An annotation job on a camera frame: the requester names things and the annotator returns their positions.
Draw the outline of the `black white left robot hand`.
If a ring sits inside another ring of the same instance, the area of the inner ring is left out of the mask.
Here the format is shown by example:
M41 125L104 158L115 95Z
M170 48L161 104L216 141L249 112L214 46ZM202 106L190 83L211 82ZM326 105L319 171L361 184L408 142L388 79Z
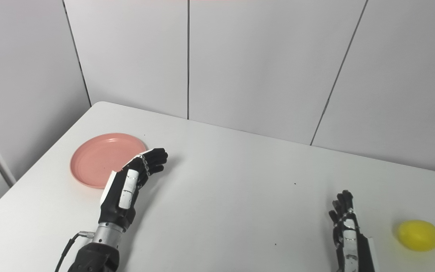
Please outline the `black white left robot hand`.
M98 223L111 223L127 230L136 215L135 203L152 174L162 172L168 160L164 148L154 148L133 157L121 170L111 172L100 204Z

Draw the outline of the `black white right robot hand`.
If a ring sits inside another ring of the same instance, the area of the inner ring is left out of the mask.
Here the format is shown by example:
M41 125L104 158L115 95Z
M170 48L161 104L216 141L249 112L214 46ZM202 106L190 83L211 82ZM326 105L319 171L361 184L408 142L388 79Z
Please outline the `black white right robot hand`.
M373 243L360 230L355 212L353 195L343 190L332 201L333 210L328 212L333 223L333 243L339 272L377 272L373 260Z

